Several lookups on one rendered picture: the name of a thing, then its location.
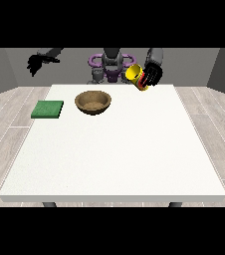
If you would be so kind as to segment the yellow cup with melon print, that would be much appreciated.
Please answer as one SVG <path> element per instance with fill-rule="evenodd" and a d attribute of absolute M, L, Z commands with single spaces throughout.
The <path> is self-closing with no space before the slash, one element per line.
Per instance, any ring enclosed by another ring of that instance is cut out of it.
<path fill-rule="evenodd" d="M 132 82 L 140 91 L 146 91 L 148 86 L 144 86 L 141 82 L 144 77 L 144 72 L 139 64 L 131 65 L 125 71 L 125 77 L 128 81 Z"/>

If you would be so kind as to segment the green square pad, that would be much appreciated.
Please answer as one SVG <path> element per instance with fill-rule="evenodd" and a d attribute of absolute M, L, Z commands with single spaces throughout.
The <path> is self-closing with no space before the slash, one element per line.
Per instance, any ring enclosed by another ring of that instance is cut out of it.
<path fill-rule="evenodd" d="M 31 113 L 32 119 L 57 119 L 60 116 L 63 101 L 38 101 Z"/>

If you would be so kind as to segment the brown wooden bowl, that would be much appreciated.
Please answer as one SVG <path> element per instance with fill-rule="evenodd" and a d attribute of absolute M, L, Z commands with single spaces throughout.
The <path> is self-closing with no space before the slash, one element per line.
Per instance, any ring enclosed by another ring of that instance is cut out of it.
<path fill-rule="evenodd" d="M 75 98 L 77 108 L 84 114 L 91 116 L 103 113 L 111 102 L 111 96 L 103 91 L 85 91 Z"/>

